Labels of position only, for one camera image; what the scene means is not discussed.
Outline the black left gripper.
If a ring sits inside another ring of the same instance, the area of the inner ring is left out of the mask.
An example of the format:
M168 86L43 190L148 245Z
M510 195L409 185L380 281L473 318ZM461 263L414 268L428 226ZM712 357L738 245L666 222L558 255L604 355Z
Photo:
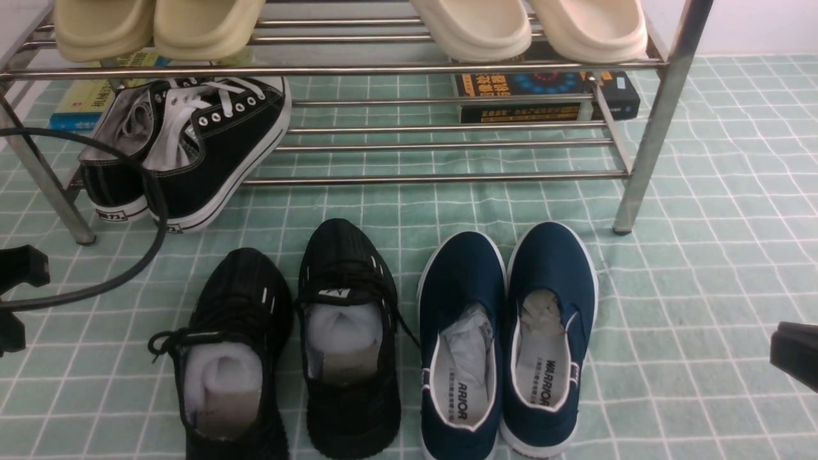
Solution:
M49 257L32 245L1 250L1 294L20 284L44 286L50 283ZM1 355L26 348L24 324L12 312L1 312Z

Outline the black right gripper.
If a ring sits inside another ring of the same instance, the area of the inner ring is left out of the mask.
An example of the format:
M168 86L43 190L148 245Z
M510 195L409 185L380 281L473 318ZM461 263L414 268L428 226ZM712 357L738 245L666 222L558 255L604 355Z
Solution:
M781 321L771 336L769 363L817 392L817 325Z

